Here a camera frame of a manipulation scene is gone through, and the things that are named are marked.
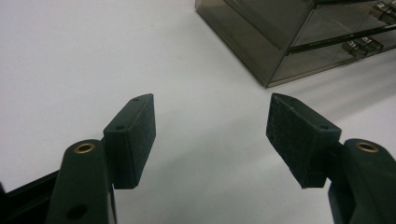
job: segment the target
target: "transparent plastic box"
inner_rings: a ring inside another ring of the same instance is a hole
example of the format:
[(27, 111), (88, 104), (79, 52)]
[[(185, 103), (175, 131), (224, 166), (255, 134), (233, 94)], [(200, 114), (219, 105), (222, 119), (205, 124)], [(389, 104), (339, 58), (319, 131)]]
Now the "transparent plastic box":
[(396, 1), (196, 0), (265, 87), (396, 47)]

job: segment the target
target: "white table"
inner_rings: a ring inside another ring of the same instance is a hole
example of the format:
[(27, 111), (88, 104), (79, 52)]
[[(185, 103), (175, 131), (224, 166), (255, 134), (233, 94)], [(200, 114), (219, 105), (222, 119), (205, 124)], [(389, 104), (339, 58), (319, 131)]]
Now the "white table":
[(272, 92), (294, 96), (396, 157), (396, 50), (266, 90), (193, 0), (0, 2), (0, 180), (61, 165), (141, 94), (157, 138), (119, 223), (332, 223), (324, 189), (300, 189), (271, 147)]

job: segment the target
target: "white surface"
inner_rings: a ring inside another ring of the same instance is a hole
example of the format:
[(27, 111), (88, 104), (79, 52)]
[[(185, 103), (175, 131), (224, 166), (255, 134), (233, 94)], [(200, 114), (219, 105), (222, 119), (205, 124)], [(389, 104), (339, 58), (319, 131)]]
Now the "white surface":
[(265, 90), (194, 1), (1, 1), (0, 180), (61, 164), (137, 95), (157, 138), (120, 223), (332, 223), (327, 189), (302, 190), (265, 137), (272, 92), (294, 96), (396, 156), (396, 50)]

